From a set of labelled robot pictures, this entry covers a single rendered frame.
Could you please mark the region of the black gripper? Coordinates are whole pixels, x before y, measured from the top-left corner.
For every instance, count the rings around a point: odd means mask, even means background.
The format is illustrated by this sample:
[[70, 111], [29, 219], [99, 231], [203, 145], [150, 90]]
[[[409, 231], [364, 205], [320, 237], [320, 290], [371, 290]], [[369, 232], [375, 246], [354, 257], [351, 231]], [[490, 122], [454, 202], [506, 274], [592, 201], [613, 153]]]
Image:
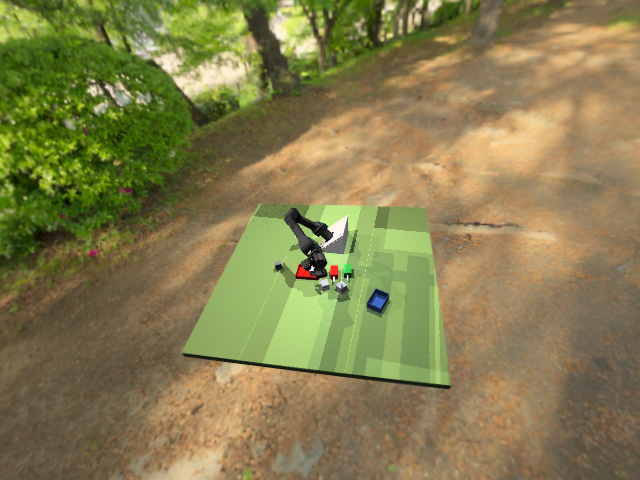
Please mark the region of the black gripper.
[[319, 279], [319, 278], [327, 277], [328, 275], [327, 275], [326, 269], [324, 267], [323, 268], [318, 268], [316, 263], [315, 263], [314, 258], [311, 257], [311, 259], [312, 259], [313, 263], [315, 264], [314, 265], [315, 268], [313, 268], [313, 269], [314, 269], [316, 278]]

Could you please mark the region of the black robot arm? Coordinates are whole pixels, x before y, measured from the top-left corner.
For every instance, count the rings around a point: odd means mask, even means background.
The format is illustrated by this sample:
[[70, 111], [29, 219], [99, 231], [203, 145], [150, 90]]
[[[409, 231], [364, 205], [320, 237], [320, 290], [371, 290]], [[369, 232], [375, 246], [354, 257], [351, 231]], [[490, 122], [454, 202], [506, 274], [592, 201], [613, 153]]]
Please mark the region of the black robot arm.
[[[301, 262], [301, 266], [304, 270], [309, 271], [312, 266], [314, 267], [315, 264], [311, 260], [311, 257], [314, 258], [318, 268], [325, 267], [327, 265], [327, 260], [322, 253], [321, 246], [310, 237], [307, 237], [299, 224], [311, 229], [314, 235], [318, 237], [321, 235], [326, 240], [325, 242], [333, 238], [334, 232], [331, 233], [325, 223], [319, 221], [313, 222], [301, 216], [296, 208], [291, 208], [287, 212], [284, 221], [297, 237], [300, 250], [308, 257]], [[311, 253], [308, 255], [308, 252], [310, 251]]]

